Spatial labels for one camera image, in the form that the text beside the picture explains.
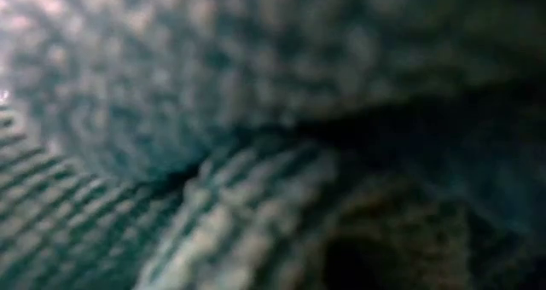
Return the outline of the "blue microfiber towel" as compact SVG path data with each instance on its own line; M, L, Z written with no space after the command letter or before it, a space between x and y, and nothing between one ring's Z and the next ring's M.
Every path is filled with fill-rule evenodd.
M0 0L0 290L546 290L546 0Z

